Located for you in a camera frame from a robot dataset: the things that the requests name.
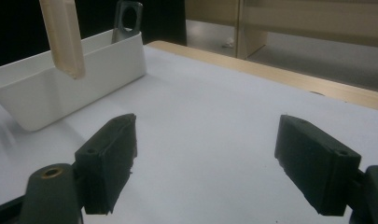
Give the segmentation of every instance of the metal bracket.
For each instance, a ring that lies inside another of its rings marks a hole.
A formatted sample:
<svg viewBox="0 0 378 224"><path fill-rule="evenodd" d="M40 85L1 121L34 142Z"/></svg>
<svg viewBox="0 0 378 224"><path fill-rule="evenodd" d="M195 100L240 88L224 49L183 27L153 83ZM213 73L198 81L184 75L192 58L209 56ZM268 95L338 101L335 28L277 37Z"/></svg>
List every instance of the metal bracket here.
<svg viewBox="0 0 378 224"><path fill-rule="evenodd" d="M131 2L120 0L117 2L115 27L113 30L112 43L119 42L120 40L138 35L140 33L140 25L142 21L142 4L138 2ZM136 21L132 29L124 26L125 14L129 10L134 10L136 13Z"/></svg>

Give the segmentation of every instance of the white table surface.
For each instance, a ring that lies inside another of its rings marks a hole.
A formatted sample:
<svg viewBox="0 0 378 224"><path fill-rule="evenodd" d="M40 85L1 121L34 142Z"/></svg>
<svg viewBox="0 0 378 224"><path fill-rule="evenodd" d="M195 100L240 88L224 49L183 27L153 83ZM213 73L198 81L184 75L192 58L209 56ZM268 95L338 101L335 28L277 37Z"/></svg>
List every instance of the white table surface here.
<svg viewBox="0 0 378 224"><path fill-rule="evenodd" d="M0 204L74 161L108 120L137 116L138 158L108 216L85 223L348 223L322 217L273 157L279 117L306 119L378 164L378 111L145 47L147 75L34 133L0 106Z"/></svg>

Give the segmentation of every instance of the wooden surface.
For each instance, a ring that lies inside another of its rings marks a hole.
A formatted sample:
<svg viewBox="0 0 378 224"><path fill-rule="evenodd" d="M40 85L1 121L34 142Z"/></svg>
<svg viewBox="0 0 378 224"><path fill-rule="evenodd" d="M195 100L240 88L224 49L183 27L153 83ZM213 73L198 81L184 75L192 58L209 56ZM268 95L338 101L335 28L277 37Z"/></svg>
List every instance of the wooden surface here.
<svg viewBox="0 0 378 224"><path fill-rule="evenodd" d="M192 49L184 46L170 44L163 41L149 43L155 49L172 52L177 55L199 60L206 63L248 73L257 77L264 77L272 81L286 84L306 91L320 93L322 95L339 99L351 104L362 105L378 110L378 92L369 91L341 83L328 81L317 77L273 68L267 65L239 60L200 49Z"/></svg>

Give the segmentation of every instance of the white tabletop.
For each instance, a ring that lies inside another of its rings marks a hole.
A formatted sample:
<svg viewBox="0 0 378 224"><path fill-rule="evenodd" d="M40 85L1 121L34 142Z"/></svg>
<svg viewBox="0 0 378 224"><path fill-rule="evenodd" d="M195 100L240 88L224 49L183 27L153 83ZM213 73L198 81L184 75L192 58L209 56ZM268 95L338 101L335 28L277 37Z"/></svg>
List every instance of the white tabletop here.
<svg viewBox="0 0 378 224"><path fill-rule="evenodd" d="M306 119L378 164L378 111L145 47L147 75L34 133L0 106L0 204L108 120L137 116L138 157L109 216L85 223L348 223L322 217L273 157L279 117Z"/></svg>

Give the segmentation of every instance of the white plastic bin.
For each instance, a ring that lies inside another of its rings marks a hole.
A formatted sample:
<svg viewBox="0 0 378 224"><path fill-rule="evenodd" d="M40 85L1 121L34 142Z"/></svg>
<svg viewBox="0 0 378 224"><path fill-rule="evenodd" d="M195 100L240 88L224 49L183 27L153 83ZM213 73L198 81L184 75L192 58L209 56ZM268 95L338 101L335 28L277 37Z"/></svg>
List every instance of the white plastic bin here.
<svg viewBox="0 0 378 224"><path fill-rule="evenodd" d="M28 131L41 129L146 73L142 36L111 44L112 31L82 40L86 76L56 69L49 51L0 67L0 105Z"/></svg>

